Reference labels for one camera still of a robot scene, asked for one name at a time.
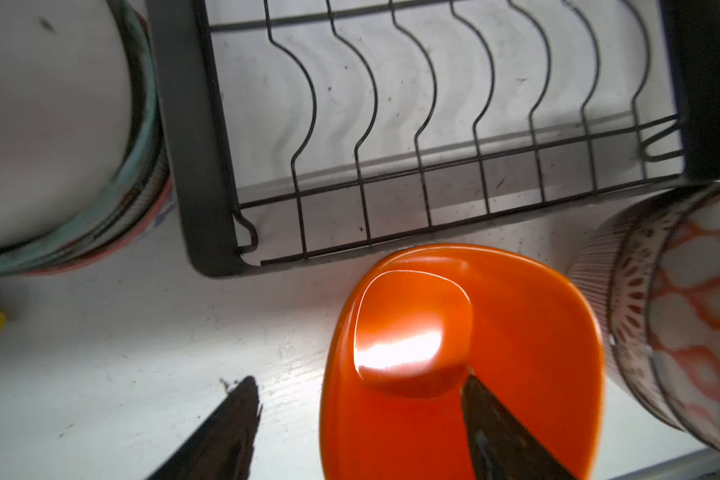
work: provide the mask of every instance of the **curved black wire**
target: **curved black wire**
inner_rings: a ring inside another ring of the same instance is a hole
[[[534,106],[530,109],[530,112],[528,113],[528,127],[530,127],[530,139],[533,142],[534,146],[534,156],[536,158],[536,170],[539,177],[539,190],[541,192],[541,201],[542,203],[547,201],[547,195],[544,193],[544,175],[541,172],[541,157],[539,155],[539,149],[538,149],[538,142],[536,140],[536,129],[534,128],[534,113],[536,113],[536,110],[538,109],[539,105],[541,105],[541,101],[544,100],[544,96],[547,94],[547,89],[550,86],[550,74],[552,73],[552,51],[550,49],[550,43],[547,39],[547,34],[544,33],[544,30],[541,27],[541,24],[538,23],[536,18],[532,14],[530,14],[527,10],[523,9],[522,7],[515,5],[512,0],[507,0],[507,4],[518,12],[519,14],[522,14],[525,16],[530,23],[534,24],[536,29],[539,31],[539,35],[541,35],[541,40],[544,44],[544,50],[547,53],[547,73],[544,77],[544,88],[541,89],[541,94],[539,95],[538,100],[534,104]]]
[[[643,135],[640,131],[640,116],[637,113],[637,98],[640,96],[641,93],[643,93],[643,89],[648,83],[648,74],[650,72],[652,53],[650,49],[650,39],[648,37],[648,28],[646,28],[646,24],[643,22],[643,18],[638,13],[637,8],[635,8],[635,6],[632,5],[628,0],[620,0],[620,2],[624,4],[627,10],[629,10],[630,13],[632,13],[632,15],[634,16],[635,21],[637,21],[637,26],[640,29],[640,34],[643,36],[643,44],[646,47],[646,62],[643,69],[643,77],[640,80],[640,85],[638,85],[637,90],[635,91],[635,94],[633,95],[631,101],[632,118],[635,121],[636,128],[635,135],[637,136],[637,146],[640,150],[640,172],[643,175],[643,179],[645,179],[648,177],[648,175],[646,172],[646,159],[643,153]]]
[[[595,36],[595,31],[592,29],[592,24],[590,24],[590,21],[584,16],[581,10],[579,8],[570,3],[568,0],[562,0],[563,4],[568,7],[569,10],[571,10],[576,16],[581,20],[581,22],[584,24],[584,27],[586,28],[586,31],[590,35],[590,39],[592,40],[592,48],[595,52],[595,77],[592,81],[592,88],[590,88],[590,92],[587,94],[586,99],[581,104],[581,109],[579,110],[579,117],[581,117],[581,124],[584,126],[584,136],[586,137],[586,152],[589,155],[590,158],[590,174],[592,175],[592,193],[597,193],[597,173],[595,171],[595,154],[594,149],[592,147],[592,137],[590,137],[590,126],[589,122],[586,121],[586,106],[589,104],[590,100],[592,100],[592,97],[595,95],[595,90],[597,89],[597,82],[600,80],[600,46],[597,43],[597,36]]]
[[[424,48],[422,43],[412,33],[410,33],[408,30],[398,24],[397,16],[394,14],[393,0],[389,0],[389,10],[392,13],[392,24],[394,25],[394,27],[400,32],[403,32],[406,36],[408,36],[408,38],[410,38],[413,43],[416,44],[418,49],[422,51],[422,53],[424,54],[424,58],[427,60],[427,64],[429,65],[429,71],[432,73],[432,106],[429,108],[429,114],[427,114],[427,118],[422,123],[422,126],[419,127],[418,130],[416,130],[416,133],[413,136],[413,145],[416,149],[416,160],[418,161],[418,172],[422,176],[422,191],[424,192],[424,208],[427,211],[427,224],[429,226],[432,226],[432,212],[429,209],[427,181],[424,178],[424,163],[422,162],[422,153],[418,147],[418,137],[422,134],[427,125],[429,125],[429,121],[432,120],[434,106],[438,102],[438,78],[434,74],[434,65],[432,64],[432,59],[429,57],[429,53],[427,53],[427,49]]]
[[[488,111],[488,106],[490,105],[490,102],[494,98],[494,90],[496,89],[496,66],[494,64],[494,54],[490,51],[490,48],[488,46],[488,42],[485,41],[485,37],[483,34],[480,33],[477,27],[474,26],[473,23],[471,23],[466,18],[462,17],[460,14],[456,13],[456,8],[454,7],[454,0],[450,0],[451,2],[451,14],[454,18],[459,20],[465,27],[469,28],[475,35],[477,35],[478,39],[480,40],[480,43],[483,44],[483,48],[485,48],[485,53],[488,54],[488,62],[490,63],[490,91],[488,92],[488,98],[485,100],[485,106],[483,106],[483,109],[480,111],[480,114],[478,117],[472,122],[472,138],[474,139],[474,148],[477,151],[478,154],[478,165],[480,166],[480,180],[483,184],[483,197],[485,198],[485,213],[490,213],[490,202],[488,201],[488,186],[485,183],[485,171],[483,167],[483,154],[480,151],[480,140],[478,139],[478,123],[480,123],[480,120],[483,119],[485,116],[485,113]]]
[[[360,171],[360,145],[362,145],[365,139],[368,138],[371,133],[371,129],[373,129],[374,123],[376,123],[376,114],[378,113],[378,89],[376,87],[376,79],[374,78],[373,72],[371,71],[371,65],[368,64],[368,61],[365,60],[365,57],[362,55],[362,53],[360,53],[359,50],[357,50],[355,45],[349,43],[346,38],[336,32],[336,24],[334,22],[336,19],[335,15],[333,14],[333,10],[331,9],[331,0],[326,0],[326,8],[328,9],[328,20],[331,22],[331,31],[333,32],[333,36],[336,37],[341,43],[349,47],[349,49],[358,56],[360,62],[362,62],[363,66],[365,66],[365,70],[368,72],[368,76],[371,79],[371,86],[373,86],[373,114],[371,115],[371,123],[368,124],[368,128],[365,129],[365,132],[360,137],[360,140],[358,140],[358,142],[355,144],[355,169],[358,173],[360,201],[362,202],[362,216],[365,220],[365,237],[370,240],[371,225],[368,219],[368,206],[365,203],[365,186],[362,178],[362,172]]]
[[[315,85],[312,82],[312,78],[309,76],[309,72],[307,72],[306,67],[303,63],[291,52],[288,50],[288,48],[282,46],[278,42],[275,41],[274,38],[272,38],[272,21],[269,18],[269,2],[268,0],[264,1],[264,19],[266,22],[266,34],[269,38],[269,43],[275,45],[278,47],[283,53],[287,54],[291,60],[293,60],[298,67],[302,70],[304,73],[304,77],[307,79],[307,83],[309,83],[309,91],[312,93],[312,121],[309,124],[309,130],[307,131],[307,136],[304,137],[304,141],[301,145],[298,146],[298,149],[296,149],[296,152],[293,154],[293,157],[291,157],[291,177],[293,178],[293,188],[296,191],[296,208],[298,209],[298,229],[300,230],[301,236],[302,236],[302,252],[304,254],[307,253],[307,239],[306,239],[306,233],[304,231],[304,212],[302,210],[302,196],[301,192],[298,190],[298,179],[296,178],[296,159],[298,156],[304,151],[304,148],[307,146],[307,143],[309,142],[309,139],[312,137],[312,132],[315,130],[315,121],[317,120],[317,95],[315,93]]]

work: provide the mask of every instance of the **black dish rack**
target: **black dish rack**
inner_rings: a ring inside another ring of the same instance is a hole
[[[283,270],[294,266],[363,255],[380,248],[388,250],[423,243],[486,226],[526,220],[568,206],[644,194],[680,185],[705,183],[720,178],[720,2],[710,3],[694,0],[660,1],[667,61],[670,66],[677,113],[644,123],[640,122],[637,99],[643,93],[652,68],[652,45],[645,23],[634,4],[629,0],[614,0],[634,16],[634,22],[639,26],[643,35],[645,45],[643,72],[641,82],[631,99],[631,126],[600,131],[592,129],[592,122],[586,115],[587,104],[593,97],[601,74],[600,46],[597,34],[583,10],[564,0],[564,5],[568,7],[570,14],[581,22],[588,33],[595,55],[595,72],[591,89],[578,112],[584,134],[557,140],[539,140],[539,129],[534,125],[534,113],[547,93],[554,57],[547,40],[544,19],[537,18],[532,12],[513,0],[504,0],[513,12],[522,15],[533,25],[546,52],[547,76],[537,101],[528,112],[530,144],[494,151],[483,151],[481,148],[482,142],[478,138],[477,132],[478,122],[486,115],[491,101],[501,95],[501,92],[494,88],[495,82],[491,81],[490,92],[484,107],[471,125],[474,140],[473,151],[476,154],[449,158],[435,163],[423,162],[419,136],[427,128],[437,104],[438,75],[428,54],[428,49],[416,34],[398,23],[395,15],[397,12],[412,8],[425,8],[437,4],[448,5],[453,18],[479,40],[493,70],[494,51],[500,46],[489,45],[480,32],[480,28],[476,27],[469,18],[458,13],[456,6],[461,1],[463,0],[403,0],[333,10],[330,0],[327,0],[324,12],[270,18],[268,0],[262,0],[263,19],[211,25],[204,0],[148,0],[150,36],[154,50],[166,146],[173,171],[182,229],[189,257],[199,272],[207,276],[218,277]],[[379,103],[378,91],[372,67],[364,54],[356,48],[354,41],[337,32],[336,21],[372,14],[391,15],[394,27],[421,53],[428,65],[427,73],[432,76],[434,94],[432,94],[432,102],[428,106],[428,116],[414,135],[416,165],[364,175],[358,150],[374,127]],[[310,141],[315,129],[316,117],[320,114],[316,108],[315,84],[299,56],[278,42],[272,32],[280,27],[320,23],[329,24],[336,41],[344,44],[354,53],[365,68],[373,86],[369,93],[373,96],[374,106],[370,124],[355,145],[355,178],[300,188],[296,163],[300,153]],[[291,158],[291,191],[241,202],[232,168],[225,111],[222,106],[222,92],[212,46],[212,34],[244,31],[260,31],[267,35],[271,46],[280,50],[298,66],[312,95],[312,119],[306,137]],[[647,152],[648,147],[655,142],[678,132],[681,149],[654,155]],[[640,151],[640,178],[605,187],[599,186],[595,171],[593,142],[624,134],[636,136],[636,144],[639,145]],[[545,176],[542,172],[540,153],[546,149],[570,144],[582,144],[586,148],[591,188],[576,194],[549,198],[548,195],[545,195]],[[506,210],[491,211],[490,192],[486,185],[484,166],[489,161],[517,154],[534,156],[538,201]],[[647,164],[681,157],[684,158],[684,167],[681,173],[663,176],[651,176],[646,173]],[[426,174],[467,164],[479,167],[480,189],[486,213],[443,224],[433,222]],[[426,225],[375,236],[372,232],[366,205],[366,189],[376,182],[412,175],[420,177],[424,212],[427,218]],[[364,223],[359,230],[363,232],[365,238],[338,242],[320,248],[310,248],[306,239],[308,227],[305,224],[302,202],[305,198],[313,195],[350,188],[359,189]],[[296,202],[295,214],[298,216],[300,251],[295,254],[261,259],[260,265],[245,262],[243,255],[253,252],[259,246],[259,232],[254,223],[246,218],[246,210],[286,201]],[[237,230],[241,228],[246,230],[250,236],[250,242],[246,242],[246,244],[240,244],[238,240]]]

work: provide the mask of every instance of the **white plate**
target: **white plate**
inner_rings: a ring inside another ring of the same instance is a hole
[[[0,1],[0,246],[88,206],[122,164],[130,124],[104,0]]]

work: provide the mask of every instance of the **wire grid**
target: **wire grid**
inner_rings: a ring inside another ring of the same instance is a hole
[[[594,72],[593,72],[593,81],[591,86],[589,87],[588,91],[586,92],[586,96],[584,98],[584,101],[581,103],[578,109],[578,117],[580,119],[580,125],[582,129],[584,130],[584,134],[576,135],[573,137],[568,138],[562,138],[559,140],[547,140],[547,141],[541,141],[539,140],[539,131],[538,126],[535,124],[535,116],[537,113],[537,110],[539,106],[542,104],[542,102],[545,99],[545,96],[547,95],[548,87],[550,84],[550,74],[552,69],[552,51],[550,46],[550,41],[548,39],[547,31],[545,30],[545,26],[543,26],[543,23],[540,19],[538,19],[534,14],[529,11],[528,9],[524,8],[523,6],[520,6],[516,3],[514,0],[505,0],[507,3],[507,6],[516,14],[522,16],[523,18],[527,19],[530,24],[533,25],[533,28],[535,29],[536,33],[539,36],[539,40],[544,48],[544,53],[546,56],[546,69],[544,72],[544,80],[543,80],[543,87],[540,90],[538,97],[530,110],[528,111],[527,121],[528,121],[528,134],[530,136],[530,145],[520,146],[516,148],[507,148],[502,149],[499,151],[490,151],[486,152],[481,147],[480,138],[478,137],[478,124],[480,121],[490,112],[490,106],[492,101],[496,98],[497,91],[496,91],[496,64],[494,62],[494,48],[492,47],[488,41],[486,40],[486,37],[483,35],[483,33],[480,31],[480,28],[470,21],[469,18],[463,16],[462,14],[459,14],[458,10],[458,4],[459,0],[407,0],[404,2],[393,2],[390,0],[386,4],[380,4],[380,5],[371,5],[371,6],[365,6],[360,8],[348,8],[343,10],[334,10],[332,7],[331,0],[326,0],[326,10],[324,13],[313,13],[313,14],[301,14],[298,16],[291,16],[291,17],[283,17],[283,18],[272,18],[270,15],[270,7],[269,7],[269,0],[262,0],[262,8],[264,12],[264,19],[263,20],[253,20],[253,21],[245,21],[245,22],[235,22],[235,23],[221,23],[221,24],[213,24],[209,25],[208,29],[208,36],[210,40],[210,34],[213,33],[222,33],[222,32],[243,32],[243,31],[250,31],[250,30],[261,30],[266,31],[266,36],[269,39],[269,43],[274,47],[277,48],[279,51],[284,53],[289,61],[293,62],[294,65],[298,67],[298,70],[303,75],[304,79],[306,80],[308,84],[308,89],[311,95],[311,120],[306,132],[306,136],[301,141],[301,143],[298,145],[297,149],[293,152],[291,158],[290,158],[290,174],[292,178],[292,191],[283,193],[283,194],[277,194],[277,195],[270,195],[267,197],[245,201],[242,203],[239,203],[237,201],[232,202],[232,212],[234,214],[235,219],[238,221],[240,225],[242,225],[245,230],[247,230],[250,234],[250,244],[246,246],[241,247],[241,253],[250,253],[253,252],[259,245],[259,233],[256,229],[256,227],[253,225],[252,222],[250,222],[246,216],[244,215],[246,209],[251,209],[255,207],[260,206],[267,206],[267,205],[273,205],[278,204],[281,202],[286,202],[290,200],[294,200],[296,202],[296,214],[298,215],[298,233],[300,236],[300,243],[301,243],[301,252],[297,254],[290,254],[285,256],[278,256],[277,258],[273,259],[262,259],[261,264],[279,264],[279,263],[285,263],[285,262],[291,262],[294,260],[300,260],[300,259],[307,259],[314,256],[320,256],[325,254],[333,254],[336,252],[340,252],[343,250],[350,250],[355,249],[362,246],[370,246],[374,244],[380,244],[383,242],[387,242],[390,240],[396,240],[405,238],[408,236],[415,236],[415,235],[421,235],[421,234],[427,234],[431,233],[437,230],[443,230],[447,229],[450,226],[456,226],[464,223],[477,223],[484,220],[488,220],[494,216],[498,215],[507,215],[511,213],[519,213],[521,211],[526,210],[532,210],[532,209],[539,209],[544,206],[549,206],[552,204],[560,204],[565,202],[572,202],[574,200],[578,200],[585,197],[593,197],[598,196],[602,194],[607,194],[609,192],[614,192],[616,190],[622,190],[629,187],[637,187],[641,185],[647,185],[652,183],[659,183],[666,180],[671,180],[672,178],[677,178],[677,174],[669,175],[669,176],[662,176],[658,178],[652,178],[648,175],[646,172],[646,162],[658,162],[662,160],[667,160],[671,158],[678,158],[683,155],[683,152],[681,150],[672,150],[668,151],[662,154],[658,155],[651,155],[646,152],[646,149],[654,144],[655,142],[662,140],[666,138],[667,136],[675,133],[678,129],[679,125],[679,119],[676,114],[664,116],[662,118],[658,118],[656,120],[647,121],[644,123],[641,123],[640,121],[640,113],[638,111],[637,107],[637,101],[638,98],[643,93],[643,90],[646,86],[646,82],[648,82],[648,78],[650,76],[651,68],[652,68],[652,61],[653,61],[653,50],[652,50],[652,44],[648,32],[648,28],[646,26],[646,23],[643,21],[643,18],[638,12],[638,9],[635,8],[635,6],[630,3],[628,0],[614,0],[614,2],[619,3],[624,7],[624,9],[634,18],[634,22],[637,25],[640,35],[642,36],[642,45],[644,47],[644,53],[643,58],[644,62],[642,65],[642,72],[640,72],[640,81],[636,87],[636,90],[631,95],[630,100],[630,114],[631,114],[631,123],[632,125],[629,127],[624,128],[617,128],[617,129],[611,129],[607,131],[600,131],[600,132],[593,132],[593,129],[590,124],[590,119],[587,116],[586,110],[587,107],[592,100],[595,91],[597,90],[598,83],[601,79],[601,72],[602,72],[602,60],[600,56],[601,48],[600,43],[598,41],[598,37],[595,33],[595,30],[593,28],[592,23],[588,19],[588,17],[584,14],[583,10],[573,4],[572,2],[569,2],[568,0],[559,0],[563,3],[563,5],[567,8],[567,10],[572,14],[578,22],[580,22],[587,33],[589,42],[591,42],[591,47],[593,49],[594,53]],[[486,59],[488,60],[488,64],[490,65],[490,71],[491,71],[491,78],[489,80],[490,87],[488,90],[488,94],[486,99],[484,100],[482,109],[480,110],[478,116],[474,119],[474,121],[471,124],[471,133],[472,133],[472,141],[473,141],[473,147],[474,147],[474,154],[469,155],[467,157],[461,157],[461,158],[451,158],[445,161],[440,161],[437,163],[432,164],[425,164],[422,160],[422,149],[420,146],[420,136],[422,133],[427,129],[429,126],[430,121],[432,120],[432,116],[434,114],[435,108],[438,105],[438,72],[435,70],[434,63],[432,61],[431,55],[428,52],[428,49],[424,46],[422,40],[417,37],[416,34],[414,34],[410,29],[403,26],[401,23],[398,22],[398,12],[404,9],[410,9],[410,8],[420,8],[425,5],[436,5],[436,4],[448,4],[449,10],[451,13],[452,18],[462,24],[467,30],[469,30],[478,40],[479,44],[481,45],[482,49],[484,50],[484,55]],[[394,28],[400,32],[401,35],[404,36],[407,40],[410,41],[410,43],[415,46],[415,50],[418,51],[423,59],[426,62],[426,65],[428,66],[427,73],[429,73],[429,76],[431,78],[432,82],[432,96],[431,96],[431,103],[428,106],[428,114],[425,120],[421,123],[421,125],[418,127],[418,129],[415,131],[413,136],[413,144],[414,144],[414,153],[415,153],[415,159],[416,159],[416,165],[410,168],[398,168],[394,169],[393,171],[386,171],[382,173],[376,173],[376,174],[370,174],[370,175],[364,175],[362,171],[362,162],[360,159],[360,153],[359,150],[363,143],[366,141],[372,130],[374,129],[374,126],[376,124],[377,116],[378,116],[378,109],[379,109],[379,92],[378,92],[378,86],[376,82],[376,77],[374,74],[374,71],[371,67],[371,63],[366,59],[365,55],[361,52],[361,50],[345,35],[342,35],[339,33],[339,31],[336,29],[336,20],[337,19],[344,19],[344,18],[356,18],[361,17],[364,15],[371,15],[371,14],[379,14],[379,13],[386,13],[389,14],[392,18],[392,24],[394,25]],[[207,24],[207,18],[204,18],[203,21]],[[275,37],[273,36],[273,30],[276,30],[280,27],[288,27],[293,25],[301,25],[301,24],[313,24],[313,23],[320,23],[320,22],[327,22],[330,25],[330,29],[332,31],[333,36],[336,38],[338,42],[346,46],[346,49],[349,50],[352,54],[354,54],[359,60],[359,62],[362,64],[362,66],[365,69],[365,72],[368,76],[368,79],[370,81],[370,84],[372,86],[371,94],[373,98],[372,103],[372,115],[370,117],[370,121],[368,122],[368,126],[363,131],[362,135],[357,139],[353,151],[354,155],[354,162],[355,162],[355,178],[350,180],[343,180],[343,181],[336,181],[336,182],[329,182],[327,184],[319,185],[316,187],[308,187],[303,188],[299,185],[299,175],[297,174],[297,162],[302,155],[302,152],[307,147],[309,141],[312,139],[313,133],[315,131],[316,121],[318,117],[318,102],[317,102],[317,94],[316,94],[316,87],[315,82],[312,79],[312,76],[305,66],[305,63],[299,58],[299,56],[290,48],[285,46],[283,43],[278,42]],[[221,97],[220,95],[216,96],[216,102],[217,102],[217,111],[221,111]],[[226,128],[223,123],[223,118],[218,118],[217,123],[220,124],[221,128]],[[657,133],[654,133],[647,138],[644,138],[644,131],[648,129],[653,129],[652,131],[655,131],[656,128],[660,128],[660,130]],[[611,185],[607,187],[603,187],[598,185],[598,178],[597,178],[597,172],[596,172],[596,161],[595,161],[595,148],[594,148],[594,142],[595,140],[602,139],[602,138],[609,138],[609,137],[615,137],[617,135],[624,135],[624,134],[634,134],[636,137],[636,142],[640,146],[639,152],[640,152],[640,178],[638,180],[634,180],[628,183],[622,183],[618,185]],[[547,199],[547,195],[545,193],[545,178],[542,171],[542,160],[540,153],[542,150],[555,148],[555,147],[561,147],[565,145],[571,145],[571,144],[584,144],[586,146],[586,159],[588,163],[589,168],[589,177],[591,182],[591,188],[588,189],[588,191],[579,193],[576,195],[571,195],[567,197],[561,197],[561,198],[555,198],[553,200]],[[490,205],[490,195],[489,190],[486,185],[486,175],[485,175],[485,162],[492,159],[498,159],[498,158],[507,158],[512,155],[517,154],[532,154],[534,157],[535,162],[535,169],[536,169],[536,181],[538,182],[538,192],[540,195],[540,201],[535,202],[530,205],[521,206],[516,209],[512,209],[512,211],[501,211],[501,212],[493,212],[491,211],[491,205]],[[466,164],[476,164],[480,171],[480,179],[481,179],[481,193],[482,193],[482,201],[484,202],[485,207],[485,214],[479,215],[479,216],[472,216],[469,219],[466,220],[458,220],[446,224],[436,224],[433,222],[432,219],[432,208],[430,205],[430,198],[429,198],[429,192],[428,192],[428,183],[427,178],[425,177],[425,174],[427,172],[433,172],[436,170],[442,170],[442,169],[448,169],[448,168],[456,168],[461,165]],[[424,213],[426,216],[426,226],[423,226],[421,228],[416,228],[412,230],[404,230],[395,232],[393,234],[386,234],[386,235],[374,235],[372,232],[372,222],[370,221],[369,216],[369,208],[368,208],[368,198],[367,198],[367,191],[366,187],[370,184],[374,184],[376,182],[382,182],[384,180],[391,180],[394,178],[403,178],[409,175],[417,175],[420,178],[420,188],[421,188],[421,194],[423,197],[423,206],[424,206]],[[308,248],[308,242],[307,242],[307,228],[306,228],[306,222],[305,222],[305,212],[304,212],[304,206],[303,202],[305,198],[317,195],[317,194],[324,194],[327,192],[332,192],[336,190],[342,190],[342,189],[350,189],[353,187],[357,187],[359,191],[360,196],[360,204],[362,208],[362,219],[364,223],[364,228],[361,228],[365,232],[365,239],[364,240],[357,240],[352,242],[346,242],[346,243],[339,243],[335,245],[331,245],[327,248],[317,248],[317,249],[309,249]]]

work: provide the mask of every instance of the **orange plastic container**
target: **orange plastic container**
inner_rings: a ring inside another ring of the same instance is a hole
[[[585,298],[523,256],[430,245],[379,262],[342,311],[322,391],[326,478],[474,478],[470,372],[570,473],[589,475],[605,375]]]

